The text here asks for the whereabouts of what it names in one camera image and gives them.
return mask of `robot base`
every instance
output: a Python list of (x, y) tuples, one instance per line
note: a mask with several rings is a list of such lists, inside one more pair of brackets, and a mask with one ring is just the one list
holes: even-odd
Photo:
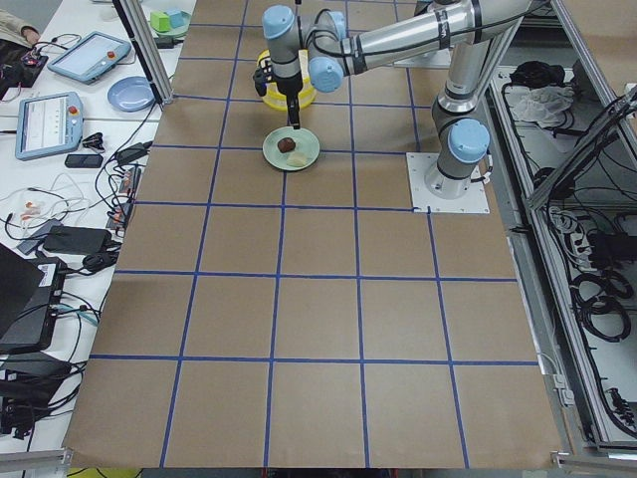
[[(437, 153), (407, 153), (411, 202), (416, 212), (489, 214), (489, 203), (482, 182), (470, 183), (467, 192), (458, 199), (444, 199), (429, 190), (425, 185), (425, 175), (437, 160)], [(471, 177), (480, 177), (478, 167)]]

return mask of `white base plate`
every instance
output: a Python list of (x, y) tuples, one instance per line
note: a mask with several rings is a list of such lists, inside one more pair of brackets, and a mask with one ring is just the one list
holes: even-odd
[(447, 70), (451, 65), (451, 52), (449, 49), (437, 52), (416, 55), (393, 63), (394, 67), (402, 68), (427, 68), (430, 70)]
[[(425, 173), (438, 160), (438, 154), (408, 152), (409, 185), (411, 202), (415, 212), (453, 212), (460, 214), (489, 214), (489, 203), (482, 182), (472, 182), (467, 192), (458, 199), (443, 199), (433, 194), (425, 185)], [(471, 177), (480, 177), (478, 167)]]

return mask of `blue circular cap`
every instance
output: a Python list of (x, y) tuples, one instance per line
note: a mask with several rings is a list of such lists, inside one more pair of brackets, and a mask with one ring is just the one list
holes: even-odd
[(295, 14), (290, 7), (275, 5), (263, 14), (263, 34), (266, 40), (274, 40), (288, 33), (295, 23)]
[(489, 149), (491, 136), (479, 121), (461, 119), (449, 132), (449, 150), (459, 161), (473, 164), (480, 161)]
[(338, 62), (328, 57), (314, 57), (309, 63), (312, 85), (323, 93), (331, 93), (340, 87), (343, 78)]
[(347, 28), (345, 27), (345, 16), (342, 12), (327, 12), (331, 17), (332, 22), (336, 26), (336, 33), (338, 34), (338, 39), (342, 40), (347, 36)]

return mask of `brown object on plate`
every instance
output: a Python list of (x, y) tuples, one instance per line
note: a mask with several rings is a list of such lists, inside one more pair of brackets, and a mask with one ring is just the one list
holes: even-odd
[(277, 143), (277, 148), (279, 149), (280, 152), (293, 151), (295, 147), (297, 147), (297, 144), (289, 136), (284, 137)]

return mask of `green sponge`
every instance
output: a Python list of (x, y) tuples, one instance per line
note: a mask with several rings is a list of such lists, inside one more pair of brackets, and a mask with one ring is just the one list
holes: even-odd
[(155, 32), (167, 32), (170, 26), (170, 17), (164, 12), (150, 12), (150, 26)]

